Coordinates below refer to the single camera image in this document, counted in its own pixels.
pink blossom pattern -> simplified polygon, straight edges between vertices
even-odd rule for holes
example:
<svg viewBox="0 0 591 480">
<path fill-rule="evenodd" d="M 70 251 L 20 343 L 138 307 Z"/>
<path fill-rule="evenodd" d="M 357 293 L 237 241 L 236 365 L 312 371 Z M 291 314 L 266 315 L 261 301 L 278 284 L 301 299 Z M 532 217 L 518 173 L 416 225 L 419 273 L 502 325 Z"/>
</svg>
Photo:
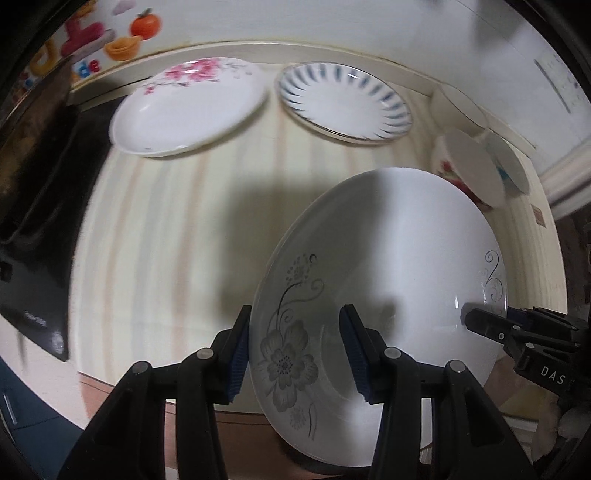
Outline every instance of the pink blossom pattern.
<svg viewBox="0 0 591 480">
<path fill-rule="evenodd" d="M 155 88 L 161 85 L 188 87 L 193 82 L 219 82 L 219 73 L 224 70 L 230 70 L 234 78 L 240 78 L 242 73 L 252 75 L 252 72 L 245 68 L 247 65 L 223 59 L 188 61 L 154 77 L 152 82 L 145 86 L 144 94 L 154 93 Z"/>
</svg>

screw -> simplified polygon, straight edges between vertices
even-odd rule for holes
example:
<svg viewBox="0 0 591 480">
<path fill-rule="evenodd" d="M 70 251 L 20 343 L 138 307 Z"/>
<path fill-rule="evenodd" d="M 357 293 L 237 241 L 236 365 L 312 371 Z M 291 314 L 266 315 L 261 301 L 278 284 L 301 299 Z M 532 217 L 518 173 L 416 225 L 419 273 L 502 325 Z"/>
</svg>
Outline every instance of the screw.
<svg viewBox="0 0 591 480">
<path fill-rule="evenodd" d="M 197 350 L 196 355 L 200 360 L 208 360 L 213 357 L 213 350 L 210 348 L 201 348 Z"/>
<path fill-rule="evenodd" d="M 451 368 L 455 373 L 461 374 L 466 369 L 466 364 L 461 360 L 452 360 L 449 362 L 449 368 Z"/>
<path fill-rule="evenodd" d="M 396 360 L 397 358 L 400 358 L 402 356 L 402 352 L 394 346 L 389 346 L 388 348 L 386 348 L 386 350 L 384 350 L 384 355 L 388 358 Z"/>
<path fill-rule="evenodd" d="M 144 373 L 148 369 L 148 362 L 136 362 L 134 366 L 131 367 L 131 371 L 138 375 Z"/>
</svg>

gray floral plate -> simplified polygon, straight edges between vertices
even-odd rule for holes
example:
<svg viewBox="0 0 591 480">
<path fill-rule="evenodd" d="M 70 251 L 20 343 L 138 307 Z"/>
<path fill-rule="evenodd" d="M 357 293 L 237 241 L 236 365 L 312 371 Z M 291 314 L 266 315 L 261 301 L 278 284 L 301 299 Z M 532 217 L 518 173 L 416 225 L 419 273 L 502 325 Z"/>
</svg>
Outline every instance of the gray floral plate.
<svg viewBox="0 0 591 480">
<path fill-rule="evenodd" d="M 505 292 L 494 234 L 460 190 L 409 168 L 353 177 L 318 198 L 269 261 L 251 316 L 256 397 L 294 448 L 369 465 L 382 408 L 357 393 L 339 309 L 353 303 L 388 345 L 435 365 L 458 358 L 484 383 L 498 344 L 469 332 L 460 312 L 471 303 L 504 314 Z M 426 401 L 421 442 L 430 441 Z"/>
</svg>

bowl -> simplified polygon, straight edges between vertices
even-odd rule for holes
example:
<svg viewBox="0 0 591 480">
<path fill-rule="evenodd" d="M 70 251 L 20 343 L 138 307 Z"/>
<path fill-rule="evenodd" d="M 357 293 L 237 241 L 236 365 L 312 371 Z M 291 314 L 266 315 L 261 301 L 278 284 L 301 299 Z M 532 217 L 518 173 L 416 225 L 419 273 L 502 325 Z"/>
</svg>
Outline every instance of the bowl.
<svg viewBox="0 0 591 480">
<path fill-rule="evenodd" d="M 445 83 L 435 89 L 430 109 L 433 119 L 443 131 L 457 128 L 474 136 L 488 128 L 486 116 L 477 104 L 465 93 Z"/>
<path fill-rule="evenodd" d="M 509 197 L 517 197 L 521 194 L 530 194 L 530 181 L 523 165 L 509 144 L 491 130 L 486 130 L 475 138 L 495 163 L 503 184 L 505 192 Z"/>
<path fill-rule="evenodd" d="M 501 175 L 484 147 L 457 129 L 435 139 L 431 171 L 463 191 L 482 211 L 505 201 Z"/>
</svg>

pink floral plate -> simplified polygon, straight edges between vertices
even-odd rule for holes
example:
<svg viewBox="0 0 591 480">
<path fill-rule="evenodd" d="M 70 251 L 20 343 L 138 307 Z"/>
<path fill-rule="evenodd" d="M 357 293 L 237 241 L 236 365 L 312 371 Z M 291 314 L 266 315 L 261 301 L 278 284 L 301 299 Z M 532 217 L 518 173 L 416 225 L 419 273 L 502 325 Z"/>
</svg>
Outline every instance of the pink floral plate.
<svg viewBox="0 0 591 480">
<path fill-rule="evenodd" d="M 209 58 L 167 68 L 119 106 L 109 135 L 121 150 L 162 157 L 229 132 L 267 95 L 262 71 L 238 59 Z"/>
</svg>

